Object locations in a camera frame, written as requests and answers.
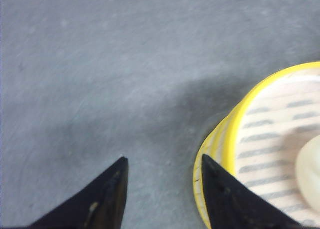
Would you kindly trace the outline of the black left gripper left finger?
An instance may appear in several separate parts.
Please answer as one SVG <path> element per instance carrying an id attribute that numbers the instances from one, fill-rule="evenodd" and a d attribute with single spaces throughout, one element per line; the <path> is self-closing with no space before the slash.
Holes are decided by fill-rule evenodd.
<path id="1" fill-rule="evenodd" d="M 128 194 L 129 161 L 119 158 L 83 190 L 29 229 L 120 229 Z"/>

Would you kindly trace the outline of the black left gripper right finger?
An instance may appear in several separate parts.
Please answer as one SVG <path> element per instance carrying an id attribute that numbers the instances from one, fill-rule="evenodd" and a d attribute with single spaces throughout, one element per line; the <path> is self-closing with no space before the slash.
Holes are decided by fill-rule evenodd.
<path id="1" fill-rule="evenodd" d="M 210 156 L 202 156 L 205 204 L 213 229 L 302 229 L 303 226 L 229 174 Z"/>

